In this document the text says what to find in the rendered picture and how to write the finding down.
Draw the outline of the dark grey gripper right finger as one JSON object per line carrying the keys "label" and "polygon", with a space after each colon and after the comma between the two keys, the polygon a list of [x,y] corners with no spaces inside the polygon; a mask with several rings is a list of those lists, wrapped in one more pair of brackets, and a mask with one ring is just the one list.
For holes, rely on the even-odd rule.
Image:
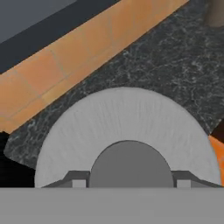
{"label": "dark grey gripper right finger", "polygon": [[190,171],[172,171],[171,173],[176,188],[222,188],[222,185],[200,179]]}

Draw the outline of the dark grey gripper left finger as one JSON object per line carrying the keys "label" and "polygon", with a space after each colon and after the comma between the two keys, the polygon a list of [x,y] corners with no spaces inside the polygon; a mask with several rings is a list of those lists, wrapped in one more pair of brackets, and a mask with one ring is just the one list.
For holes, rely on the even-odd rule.
{"label": "dark grey gripper left finger", "polygon": [[63,179],[45,185],[45,188],[88,188],[89,176],[90,171],[69,171]]}

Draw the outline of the grey round blender lid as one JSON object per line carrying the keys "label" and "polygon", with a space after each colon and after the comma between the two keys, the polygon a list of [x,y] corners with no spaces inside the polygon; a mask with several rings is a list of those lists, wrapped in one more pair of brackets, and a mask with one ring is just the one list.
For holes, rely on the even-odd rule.
{"label": "grey round blender lid", "polygon": [[221,172],[206,132],[175,101],[137,87],[109,88],[71,106],[50,128],[40,153],[35,186],[88,171],[111,144],[137,140],[160,152],[174,171],[219,184]]}

